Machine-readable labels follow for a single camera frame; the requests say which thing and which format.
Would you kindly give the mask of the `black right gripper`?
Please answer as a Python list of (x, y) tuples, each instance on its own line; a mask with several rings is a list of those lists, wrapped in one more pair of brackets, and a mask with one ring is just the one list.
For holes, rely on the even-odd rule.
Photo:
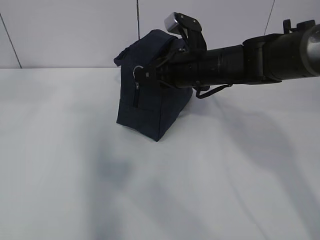
[(176, 64), (176, 58), (187, 53), (189, 51), (186, 48), (166, 50), (146, 66), (137, 65), (136, 85), (174, 89), (190, 88), (190, 86), (179, 83), (172, 70), (172, 65)]

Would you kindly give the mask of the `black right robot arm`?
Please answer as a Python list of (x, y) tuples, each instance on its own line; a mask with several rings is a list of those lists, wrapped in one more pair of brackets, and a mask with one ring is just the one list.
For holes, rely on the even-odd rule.
[(296, 27), (283, 21), (283, 33), (253, 37), (240, 45), (207, 48), (202, 27), (195, 19), (177, 20), (167, 30), (177, 32), (186, 49), (177, 49), (147, 66), (136, 66), (139, 84), (193, 88), (198, 92), (233, 85), (266, 85), (320, 75), (320, 26), (314, 20)]

